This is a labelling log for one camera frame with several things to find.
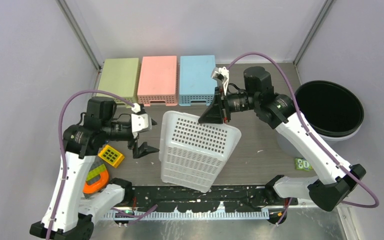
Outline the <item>light blue basket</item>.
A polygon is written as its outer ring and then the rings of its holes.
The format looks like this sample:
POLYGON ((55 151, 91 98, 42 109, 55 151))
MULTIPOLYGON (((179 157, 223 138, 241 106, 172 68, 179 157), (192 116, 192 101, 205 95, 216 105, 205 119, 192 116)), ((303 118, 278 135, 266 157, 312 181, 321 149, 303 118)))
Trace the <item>light blue basket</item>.
POLYGON ((181 56, 179 61, 178 105, 209 106, 214 98, 217 81, 211 74, 216 67, 214 55, 181 56))

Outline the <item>grey basket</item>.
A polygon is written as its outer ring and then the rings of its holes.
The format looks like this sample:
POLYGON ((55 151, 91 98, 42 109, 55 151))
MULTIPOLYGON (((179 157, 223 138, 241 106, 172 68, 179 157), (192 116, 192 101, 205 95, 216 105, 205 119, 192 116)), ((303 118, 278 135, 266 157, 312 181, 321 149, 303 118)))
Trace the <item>grey basket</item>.
POLYGON ((201 193, 210 190, 239 143, 241 131, 227 124, 200 124, 197 115, 163 114, 159 142, 164 183, 201 193))

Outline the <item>pink perforated basket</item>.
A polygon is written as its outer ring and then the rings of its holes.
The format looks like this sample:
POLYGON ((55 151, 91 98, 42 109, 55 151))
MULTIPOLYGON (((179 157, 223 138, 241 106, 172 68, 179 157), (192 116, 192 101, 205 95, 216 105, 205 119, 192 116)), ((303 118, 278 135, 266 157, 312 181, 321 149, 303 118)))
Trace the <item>pink perforated basket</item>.
POLYGON ((138 102, 145 106, 178 104, 178 59, 175 55, 144 56, 137 89, 138 102))

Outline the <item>pale green perforated basket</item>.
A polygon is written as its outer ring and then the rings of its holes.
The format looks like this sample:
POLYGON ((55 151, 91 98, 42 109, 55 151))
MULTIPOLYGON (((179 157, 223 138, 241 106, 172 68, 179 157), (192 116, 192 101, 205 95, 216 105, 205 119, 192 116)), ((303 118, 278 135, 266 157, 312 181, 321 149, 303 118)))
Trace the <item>pale green perforated basket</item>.
POLYGON ((137 103, 140 68, 139 58, 107 58, 97 89, 118 95, 131 103, 137 103))

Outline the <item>black grey round bin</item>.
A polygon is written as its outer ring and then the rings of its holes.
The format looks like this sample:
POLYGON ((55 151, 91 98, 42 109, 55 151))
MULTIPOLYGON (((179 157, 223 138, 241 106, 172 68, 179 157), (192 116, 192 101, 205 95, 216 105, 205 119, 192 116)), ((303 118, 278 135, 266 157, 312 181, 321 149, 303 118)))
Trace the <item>black grey round bin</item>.
POLYGON ((355 136, 364 121, 362 103, 340 84, 309 81, 296 90, 295 98, 307 122, 331 148, 355 136))

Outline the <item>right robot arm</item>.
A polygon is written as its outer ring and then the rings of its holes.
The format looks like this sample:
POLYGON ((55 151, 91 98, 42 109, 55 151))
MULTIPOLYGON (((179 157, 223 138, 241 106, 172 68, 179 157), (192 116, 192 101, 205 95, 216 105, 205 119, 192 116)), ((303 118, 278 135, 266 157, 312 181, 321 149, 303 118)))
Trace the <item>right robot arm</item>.
POLYGON ((271 75, 263 67, 247 68, 243 72, 245 87, 235 92, 229 90, 227 68, 214 68, 211 77, 221 85, 215 88, 212 103, 200 116, 201 124, 228 123, 232 113, 252 110, 292 144, 316 172, 315 177, 274 177, 265 185, 265 198, 271 205, 279 205, 286 198, 300 198, 330 212, 366 174, 360 164, 352 165, 340 157, 314 131, 289 96, 275 92, 271 75))

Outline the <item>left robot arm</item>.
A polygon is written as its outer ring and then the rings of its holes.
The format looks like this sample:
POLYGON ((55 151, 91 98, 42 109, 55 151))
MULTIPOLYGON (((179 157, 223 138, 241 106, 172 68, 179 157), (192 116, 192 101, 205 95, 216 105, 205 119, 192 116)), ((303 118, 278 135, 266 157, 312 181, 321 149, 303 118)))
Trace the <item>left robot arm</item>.
POLYGON ((30 227, 30 234, 46 240, 88 240, 97 222, 116 205, 128 207, 134 199, 130 181, 113 178, 85 206, 80 205, 87 175, 99 150, 110 141, 127 142, 135 159, 157 153, 146 142, 138 144, 140 133, 156 122, 142 104, 133 104, 128 121, 115 118, 117 104, 111 97, 94 96, 87 102, 81 124, 59 134, 61 164, 49 207, 42 220, 30 227))

